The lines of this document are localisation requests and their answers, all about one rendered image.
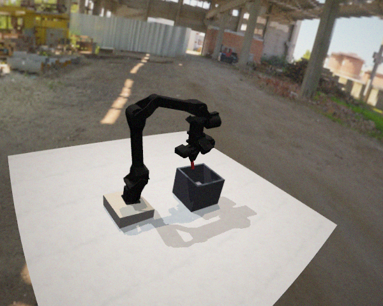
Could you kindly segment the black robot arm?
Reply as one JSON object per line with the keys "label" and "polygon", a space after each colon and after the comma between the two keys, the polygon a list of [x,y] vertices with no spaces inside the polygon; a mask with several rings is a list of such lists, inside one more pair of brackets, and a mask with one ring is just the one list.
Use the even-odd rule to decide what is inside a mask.
{"label": "black robot arm", "polygon": [[[216,111],[209,113],[207,105],[197,99],[181,100],[152,94],[136,102],[134,105],[130,105],[125,113],[127,123],[130,127],[132,165],[130,166],[130,173],[123,178],[126,185],[121,195],[126,205],[140,203],[141,192],[148,183],[148,179],[150,179],[149,170],[143,160],[142,131],[146,119],[151,116],[159,106],[185,111],[194,115],[185,118],[185,120],[190,123],[190,131],[192,133],[202,133],[204,127],[210,129],[221,126],[219,113]],[[206,139],[206,135],[194,141],[194,147],[197,146],[203,155],[210,152],[211,149],[214,148],[214,145],[215,140]]]}

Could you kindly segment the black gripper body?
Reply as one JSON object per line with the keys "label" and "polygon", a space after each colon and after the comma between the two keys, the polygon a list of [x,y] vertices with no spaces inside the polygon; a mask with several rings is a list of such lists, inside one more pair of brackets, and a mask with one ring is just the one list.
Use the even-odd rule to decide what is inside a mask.
{"label": "black gripper body", "polygon": [[186,140],[186,142],[188,143],[188,145],[179,145],[175,148],[175,153],[179,156],[181,156],[182,158],[187,158],[189,157],[192,153],[195,152],[195,149],[197,148],[197,146],[194,147],[194,141],[196,139],[201,139],[203,137],[203,135],[206,135],[206,139],[213,139],[211,136],[205,134],[205,133],[192,133],[190,130],[187,131],[187,134],[189,135],[188,139]]}

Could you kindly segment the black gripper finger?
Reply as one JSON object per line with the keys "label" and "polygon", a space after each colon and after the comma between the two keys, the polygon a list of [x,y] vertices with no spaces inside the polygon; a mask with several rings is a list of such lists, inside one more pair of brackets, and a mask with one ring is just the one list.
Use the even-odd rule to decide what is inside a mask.
{"label": "black gripper finger", "polygon": [[195,151],[196,151],[197,153],[194,155],[194,158],[193,158],[194,161],[196,160],[196,158],[197,158],[197,156],[198,156],[200,150],[199,150],[198,148],[196,148]]}
{"label": "black gripper finger", "polygon": [[194,158],[194,155],[196,154],[197,152],[195,151],[194,153],[192,153],[190,156],[189,156],[189,159],[191,162],[193,162],[193,158]]}

